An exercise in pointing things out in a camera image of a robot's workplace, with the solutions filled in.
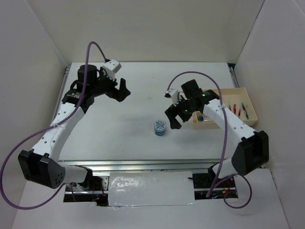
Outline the small glue bottle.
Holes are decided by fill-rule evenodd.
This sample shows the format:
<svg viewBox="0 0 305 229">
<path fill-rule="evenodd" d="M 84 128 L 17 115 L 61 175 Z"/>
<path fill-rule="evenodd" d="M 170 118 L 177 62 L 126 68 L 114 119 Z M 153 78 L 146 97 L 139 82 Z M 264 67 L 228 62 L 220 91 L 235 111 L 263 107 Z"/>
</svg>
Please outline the small glue bottle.
<svg viewBox="0 0 305 229">
<path fill-rule="evenodd" d="M 200 116 L 200 117 L 197 118 L 197 120 L 199 122 L 209 122 L 209 121 L 211 121 L 211 118 L 205 117 L 205 116 Z"/>
</svg>

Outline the green gel pen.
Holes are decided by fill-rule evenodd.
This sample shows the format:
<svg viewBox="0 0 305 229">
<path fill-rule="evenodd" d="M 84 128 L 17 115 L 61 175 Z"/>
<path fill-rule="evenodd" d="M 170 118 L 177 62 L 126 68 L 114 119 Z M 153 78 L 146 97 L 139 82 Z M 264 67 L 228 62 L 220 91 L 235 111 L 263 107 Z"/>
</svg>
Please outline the green gel pen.
<svg viewBox="0 0 305 229">
<path fill-rule="evenodd" d="M 244 115 L 245 115 L 246 119 L 249 120 L 249 116 L 248 116 L 247 110 L 245 108 L 245 105 L 243 103 L 241 103 L 241 106 L 242 106 L 242 109 L 243 109 L 243 112 L 244 112 Z"/>
</svg>

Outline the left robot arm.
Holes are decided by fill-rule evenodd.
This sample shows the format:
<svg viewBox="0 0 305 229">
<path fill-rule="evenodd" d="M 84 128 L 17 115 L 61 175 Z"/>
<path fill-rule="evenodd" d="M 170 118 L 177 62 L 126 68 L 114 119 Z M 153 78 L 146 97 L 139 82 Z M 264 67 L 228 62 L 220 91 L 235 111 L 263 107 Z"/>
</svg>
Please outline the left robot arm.
<svg viewBox="0 0 305 229">
<path fill-rule="evenodd" d="M 78 69 L 78 79 L 64 95 L 58 113 L 42 138 L 31 150 L 22 150 L 18 161 L 26 180 L 58 188 L 62 183 L 76 183 L 81 189 L 89 190 L 98 178 L 92 170 L 84 166 L 62 166 L 58 163 L 62 148 L 77 123 L 84 117 L 94 98 L 107 95 L 118 102 L 131 92 L 126 88 L 126 80 L 117 82 L 115 75 L 122 65 L 110 60 L 102 67 L 95 65 Z"/>
</svg>

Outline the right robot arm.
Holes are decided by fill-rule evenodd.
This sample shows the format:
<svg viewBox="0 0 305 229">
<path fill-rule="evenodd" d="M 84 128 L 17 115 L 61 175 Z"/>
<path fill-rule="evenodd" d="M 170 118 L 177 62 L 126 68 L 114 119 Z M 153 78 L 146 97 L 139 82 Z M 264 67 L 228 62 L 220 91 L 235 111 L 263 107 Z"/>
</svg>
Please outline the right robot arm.
<svg viewBox="0 0 305 229">
<path fill-rule="evenodd" d="M 172 105 L 165 111 L 171 129 L 182 127 L 177 116 L 187 122 L 194 112 L 201 112 L 227 131 L 227 137 L 236 147 L 231 158 L 209 168 L 211 186 L 219 187 L 230 175 L 245 176 L 269 161 L 269 137 L 265 131 L 257 132 L 248 126 L 220 102 L 220 96 L 214 90 L 203 91 L 196 80 L 184 83 L 182 90 L 184 95 L 174 89 L 165 93 L 165 97 L 172 100 Z"/>
</svg>

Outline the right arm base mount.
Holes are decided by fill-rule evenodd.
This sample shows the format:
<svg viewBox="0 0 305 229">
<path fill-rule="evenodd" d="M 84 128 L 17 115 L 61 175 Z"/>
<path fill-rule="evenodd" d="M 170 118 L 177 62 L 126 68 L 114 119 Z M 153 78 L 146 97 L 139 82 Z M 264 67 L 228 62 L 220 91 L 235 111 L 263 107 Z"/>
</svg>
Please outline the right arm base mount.
<svg viewBox="0 0 305 229">
<path fill-rule="evenodd" d="M 207 173 L 192 174 L 188 179 L 193 182 L 195 200 L 221 199 L 225 194 L 227 194 L 227 198 L 238 198 L 233 178 L 215 187 L 208 198 L 206 197 L 206 194 L 208 193 L 213 181 L 209 178 Z"/>
</svg>

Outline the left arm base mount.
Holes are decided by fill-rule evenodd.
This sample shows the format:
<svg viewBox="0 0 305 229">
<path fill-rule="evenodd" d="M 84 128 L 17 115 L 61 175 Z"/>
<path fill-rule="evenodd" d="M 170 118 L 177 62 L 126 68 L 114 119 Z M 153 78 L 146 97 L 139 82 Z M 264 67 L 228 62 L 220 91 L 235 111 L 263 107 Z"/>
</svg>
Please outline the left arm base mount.
<svg viewBox="0 0 305 229">
<path fill-rule="evenodd" d="M 82 203 L 92 202 L 97 206 L 107 207 L 108 190 L 109 190 L 109 174 L 95 174 L 91 172 L 87 181 L 82 183 L 66 184 L 64 192 L 64 203 Z"/>
</svg>

